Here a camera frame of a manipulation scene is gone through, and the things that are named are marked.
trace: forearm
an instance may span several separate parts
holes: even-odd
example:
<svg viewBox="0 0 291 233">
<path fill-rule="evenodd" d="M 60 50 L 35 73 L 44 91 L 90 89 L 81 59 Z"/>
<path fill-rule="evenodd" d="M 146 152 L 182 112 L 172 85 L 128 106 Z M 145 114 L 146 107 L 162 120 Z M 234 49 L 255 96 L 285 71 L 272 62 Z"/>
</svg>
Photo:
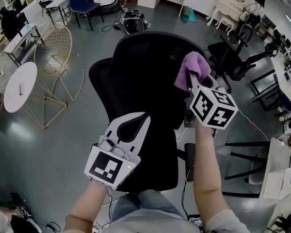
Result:
<svg viewBox="0 0 291 233">
<path fill-rule="evenodd" d="M 221 175 L 215 156 L 212 129 L 196 124 L 194 191 L 210 192 L 221 189 Z"/>
<path fill-rule="evenodd" d="M 65 230 L 92 232 L 93 223 L 101 209 L 106 193 L 107 187 L 91 181 L 69 213 Z"/>
</svg>

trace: blue chair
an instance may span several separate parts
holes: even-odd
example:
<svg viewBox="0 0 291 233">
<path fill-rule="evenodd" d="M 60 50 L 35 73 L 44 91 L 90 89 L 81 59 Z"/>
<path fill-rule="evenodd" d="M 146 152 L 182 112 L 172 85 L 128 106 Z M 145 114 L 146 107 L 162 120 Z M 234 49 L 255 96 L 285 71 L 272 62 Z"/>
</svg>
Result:
<svg viewBox="0 0 291 233">
<path fill-rule="evenodd" d="M 88 0 L 69 0 L 69 3 L 70 3 L 71 10 L 76 15 L 76 19 L 77 19 L 79 28 L 81 28 L 81 26 L 80 26 L 80 23 L 79 23 L 79 19 L 78 19 L 77 13 L 84 13 L 84 14 L 87 14 L 89 25 L 91 26 L 91 29 L 93 31 L 93 26 L 92 26 L 92 23 L 91 23 L 91 17 L 89 15 L 89 13 L 93 9 L 99 7 L 100 3 L 90 2 Z"/>
</svg>

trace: gold wire chair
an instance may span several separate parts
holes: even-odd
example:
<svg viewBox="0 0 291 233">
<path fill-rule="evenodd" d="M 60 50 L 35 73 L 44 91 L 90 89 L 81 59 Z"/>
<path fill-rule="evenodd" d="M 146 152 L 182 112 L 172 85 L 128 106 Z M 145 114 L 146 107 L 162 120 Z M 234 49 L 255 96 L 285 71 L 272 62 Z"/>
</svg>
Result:
<svg viewBox="0 0 291 233">
<path fill-rule="evenodd" d="M 76 96 L 72 98 L 67 89 L 62 74 L 67 71 L 65 65 L 69 60 L 72 51 L 72 35 L 70 30 L 64 25 L 55 25 L 50 27 L 38 40 L 34 51 L 34 62 L 38 71 L 46 76 L 57 76 L 52 91 L 45 82 L 47 91 L 54 95 L 54 89 L 57 81 L 60 79 L 71 100 L 74 101 L 79 95 L 85 79 L 85 70 L 83 69 L 83 81 Z"/>
</svg>

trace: gray t-shirt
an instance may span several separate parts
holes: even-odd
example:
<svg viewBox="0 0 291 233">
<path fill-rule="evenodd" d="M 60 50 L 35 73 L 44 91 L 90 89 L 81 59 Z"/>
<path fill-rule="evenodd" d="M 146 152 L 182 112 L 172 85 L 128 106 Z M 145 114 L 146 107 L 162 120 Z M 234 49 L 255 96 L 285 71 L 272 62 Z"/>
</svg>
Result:
<svg viewBox="0 0 291 233">
<path fill-rule="evenodd" d="M 205 227 L 210 233 L 249 233 L 247 227 L 239 221 L 231 210 L 221 211 L 213 216 Z M 141 209 L 113 222 L 104 233 L 200 233 L 197 226 L 171 213 L 158 210 Z M 64 233 L 83 233 L 69 230 Z"/>
</svg>

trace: purple cloth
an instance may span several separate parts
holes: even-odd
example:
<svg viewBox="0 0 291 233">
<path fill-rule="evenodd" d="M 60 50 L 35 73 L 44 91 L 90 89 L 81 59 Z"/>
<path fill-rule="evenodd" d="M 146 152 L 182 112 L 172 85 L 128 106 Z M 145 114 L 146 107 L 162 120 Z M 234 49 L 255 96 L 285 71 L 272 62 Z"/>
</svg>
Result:
<svg viewBox="0 0 291 233">
<path fill-rule="evenodd" d="M 186 73 L 193 71 L 197 73 L 198 81 L 201 83 L 210 74 L 210 66 L 205 58 L 198 52 L 188 53 L 182 62 L 180 71 L 175 81 L 175 86 L 188 91 L 188 85 L 186 84 Z"/>
</svg>

